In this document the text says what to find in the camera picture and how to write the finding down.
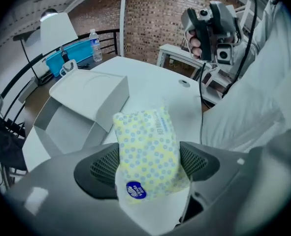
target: ceiling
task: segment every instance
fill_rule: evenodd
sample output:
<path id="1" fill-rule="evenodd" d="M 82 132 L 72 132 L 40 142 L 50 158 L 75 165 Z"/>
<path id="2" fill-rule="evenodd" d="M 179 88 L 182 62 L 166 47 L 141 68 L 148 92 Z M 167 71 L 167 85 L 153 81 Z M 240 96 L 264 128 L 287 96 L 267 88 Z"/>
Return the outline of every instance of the ceiling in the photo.
<path id="1" fill-rule="evenodd" d="M 47 8 L 64 11 L 74 0 L 16 0 L 0 23 L 0 47 L 13 36 L 35 30 Z"/>

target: water bottle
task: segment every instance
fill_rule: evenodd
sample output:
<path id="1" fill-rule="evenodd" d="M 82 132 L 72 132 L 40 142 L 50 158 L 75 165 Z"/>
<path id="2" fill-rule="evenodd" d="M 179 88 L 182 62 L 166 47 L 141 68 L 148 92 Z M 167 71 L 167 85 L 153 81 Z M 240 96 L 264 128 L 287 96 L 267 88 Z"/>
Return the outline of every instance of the water bottle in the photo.
<path id="1" fill-rule="evenodd" d="M 90 43 L 93 50 L 93 59 L 94 61 L 101 61 L 102 60 L 102 54 L 100 50 L 100 42 L 97 33 L 95 32 L 95 29 L 92 29 L 90 34 Z"/>

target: black metal railing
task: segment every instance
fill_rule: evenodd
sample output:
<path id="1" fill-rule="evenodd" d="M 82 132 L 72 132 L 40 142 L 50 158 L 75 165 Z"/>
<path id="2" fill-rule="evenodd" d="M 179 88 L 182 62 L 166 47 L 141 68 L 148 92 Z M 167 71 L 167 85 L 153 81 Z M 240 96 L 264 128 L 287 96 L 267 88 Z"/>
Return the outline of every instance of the black metal railing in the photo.
<path id="1" fill-rule="evenodd" d="M 107 38 L 107 39 L 101 39 L 100 42 L 104 42 L 104 41 L 109 41 L 109 40 L 113 40 L 113 44 L 111 45 L 107 45 L 107 46 L 103 46 L 101 47 L 101 49 L 105 49 L 105 48 L 109 48 L 109 47 L 114 47 L 113 51 L 108 52 L 109 53 L 115 53 L 118 54 L 118 46 L 117 46 L 117 32 L 119 32 L 119 29 L 109 29 L 109 30 L 100 30 L 100 31 L 96 31 L 96 33 L 98 35 L 103 35 L 103 34 L 110 34 L 112 33 L 111 38 Z M 72 44 L 76 41 L 88 38 L 90 35 L 90 33 L 86 33 L 83 35 L 79 35 L 77 39 L 65 44 L 65 45 L 69 45 Z M 8 92 L 13 88 L 13 86 L 15 85 L 15 83 L 29 70 L 32 68 L 32 66 L 34 66 L 37 62 L 39 62 L 40 60 L 42 60 L 43 58 L 45 58 L 46 56 L 48 56 L 49 54 L 51 54 L 53 51 L 44 54 L 39 54 L 37 57 L 35 57 L 32 61 L 30 61 L 27 65 L 25 65 L 15 76 L 14 78 L 8 83 L 8 85 L 5 87 L 5 89 L 3 90 L 3 92 L 1 93 L 2 98 L 4 99 Z M 14 103 L 16 102 L 16 100 L 18 99 L 19 95 L 21 94 L 21 92 L 24 90 L 24 88 L 27 86 L 27 84 L 22 88 L 22 90 L 16 95 L 16 97 L 14 98 L 14 100 L 12 101 L 12 103 L 10 104 L 9 108 L 6 111 L 6 114 L 4 115 L 4 124 L 7 126 L 7 128 L 9 128 L 10 130 L 12 130 L 13 124 L 15 122 L 15 120 L 17 119 L 18 115 L 21 113 L 22 109 L 24 108 L 24 104 L 22 106 L 22 108 L 20 109 L 19 113 L 15 116 L 15 120 L 11 121 L 10 123 L 8 121 L 5 121 L 5 118 L 7 117 L 9 111 L 11 110 L 11 108 L 13 107 Z"/>

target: white pillar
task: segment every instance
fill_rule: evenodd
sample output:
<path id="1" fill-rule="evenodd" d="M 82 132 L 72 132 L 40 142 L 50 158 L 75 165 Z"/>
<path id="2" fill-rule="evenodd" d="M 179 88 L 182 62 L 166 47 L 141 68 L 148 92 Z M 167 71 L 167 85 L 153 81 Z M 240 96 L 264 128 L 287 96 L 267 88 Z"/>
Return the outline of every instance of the white pillar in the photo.
<path id="1" fill-rule="evenodd" d="M 122 57 L 125 56 L 124 54 L 124 24 L 125 24 L 125 10 L 126 10 L 126 0 L 121 0 L 120 5 L 120 34 L 119 34 L 119 42 L 120 42 L 120 55 Z"/>

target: white lamp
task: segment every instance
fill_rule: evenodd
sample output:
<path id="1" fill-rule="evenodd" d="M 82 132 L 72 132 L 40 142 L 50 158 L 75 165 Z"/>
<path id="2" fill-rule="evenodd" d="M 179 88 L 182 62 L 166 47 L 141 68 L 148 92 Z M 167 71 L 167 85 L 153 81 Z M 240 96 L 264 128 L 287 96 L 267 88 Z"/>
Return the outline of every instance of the white lamp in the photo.
<path id="1" fill-rule="evenodd" d="M 42 54 L 61 47 L 61 55 L 65 62 L 69 59 L 63 45 L 78 38 L 67 13 L 57 13 L 53 9 L 45 11 L 40 21 L 40 40 Z"/>

